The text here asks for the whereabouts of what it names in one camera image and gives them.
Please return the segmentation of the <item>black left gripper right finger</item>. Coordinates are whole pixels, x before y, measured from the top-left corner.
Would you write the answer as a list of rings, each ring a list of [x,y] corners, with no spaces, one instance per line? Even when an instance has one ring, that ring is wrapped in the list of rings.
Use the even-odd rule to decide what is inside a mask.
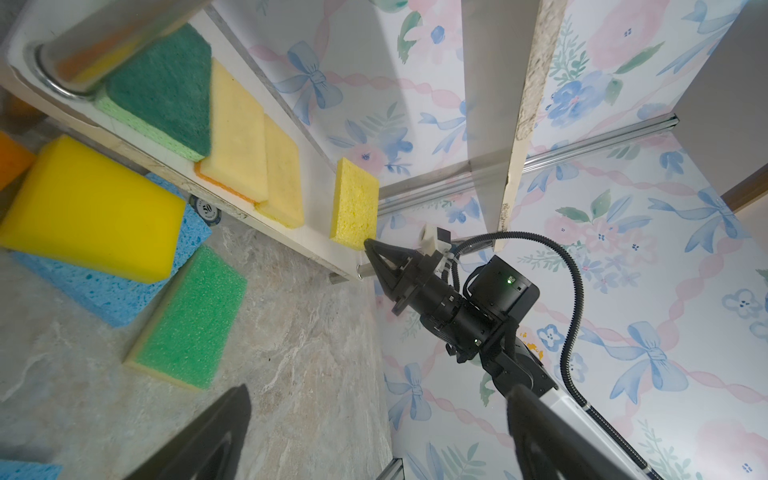
[[[646,474],[567,393],[516,386],[507,421],[525,479],[644,479]]]

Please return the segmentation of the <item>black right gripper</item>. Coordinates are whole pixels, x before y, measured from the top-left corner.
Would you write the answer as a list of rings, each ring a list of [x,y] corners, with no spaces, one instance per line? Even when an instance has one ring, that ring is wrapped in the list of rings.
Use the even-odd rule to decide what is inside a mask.
[[[408,307],[420,315],[425,329],[442,339],[459,363],[479,355],[485,364],[507,364],[516,353],[516,334],[539,299],[540,290],[506,261],[494,256],[456,289],[435,274],[439,252],[364,241],[365,254],[384,294],[399,316]]]

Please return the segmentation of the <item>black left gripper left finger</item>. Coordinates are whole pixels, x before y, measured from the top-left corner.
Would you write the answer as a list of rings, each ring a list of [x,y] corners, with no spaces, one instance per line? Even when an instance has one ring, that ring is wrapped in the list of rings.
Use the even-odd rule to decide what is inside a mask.
[[[233,479],[236,477],[252,406],[247,387],[227,390],[130,479]]]

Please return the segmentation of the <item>bright yellow porous sponge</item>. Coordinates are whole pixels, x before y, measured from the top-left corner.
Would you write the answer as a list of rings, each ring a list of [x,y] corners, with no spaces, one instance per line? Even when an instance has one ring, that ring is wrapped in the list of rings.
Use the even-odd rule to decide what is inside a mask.
[[[355,251],[376,236],[379,181],[346,158],[337,164],[330,239]]]

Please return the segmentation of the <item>light green sponge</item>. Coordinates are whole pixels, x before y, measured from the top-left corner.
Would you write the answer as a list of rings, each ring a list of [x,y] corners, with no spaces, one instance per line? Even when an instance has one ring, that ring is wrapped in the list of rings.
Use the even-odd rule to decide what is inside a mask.
[[[208,389],[246,290],[237,270],[200,247],[174,276],[124,364],[180,387]]]

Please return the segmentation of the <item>blue sponge back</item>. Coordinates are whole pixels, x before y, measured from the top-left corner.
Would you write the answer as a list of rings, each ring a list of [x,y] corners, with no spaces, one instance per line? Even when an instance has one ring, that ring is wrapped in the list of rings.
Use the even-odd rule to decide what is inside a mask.
[[[187,205],[170,274],[175,275],[210,235],[204,219]],[[112,327],[129,325],[168,283],[137,282],[16,251],[11,257]]]

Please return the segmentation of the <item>small yellow sponge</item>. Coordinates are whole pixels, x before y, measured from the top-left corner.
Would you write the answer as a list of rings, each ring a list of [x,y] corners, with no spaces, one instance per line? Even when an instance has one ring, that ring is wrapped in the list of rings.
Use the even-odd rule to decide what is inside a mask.
[[[185,203],[62,135],[39,153],[1,222],[1,245],[142,283],[171,274]]]

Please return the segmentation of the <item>dark green scouring sponge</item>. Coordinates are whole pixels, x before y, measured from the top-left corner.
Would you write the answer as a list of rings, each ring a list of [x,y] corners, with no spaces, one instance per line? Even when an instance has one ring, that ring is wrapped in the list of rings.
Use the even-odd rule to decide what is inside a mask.
[[[190,24],[111,74],[95,107],[177,155],[211,152],[212,51]]]

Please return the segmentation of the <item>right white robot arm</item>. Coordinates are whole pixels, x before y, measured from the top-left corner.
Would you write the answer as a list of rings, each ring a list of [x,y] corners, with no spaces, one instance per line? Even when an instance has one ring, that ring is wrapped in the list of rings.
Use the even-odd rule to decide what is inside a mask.
[[[518,337],[539,288],[498,256],[458,280],[462,254],[493,240],[528,240],[550,248],[570,274],[574,306],[562,345],[562,378]],[[584,310],[584,286],[571,255],[554,240],[529,232],[470,238],[448,252],[421,253],[374,239],[364,251],[392,311],[412,309],[444,341],[457,362],[480,360],[507,402],[508,430],[525,479],[656,479],[658,473],[578,391],[570,372]]]

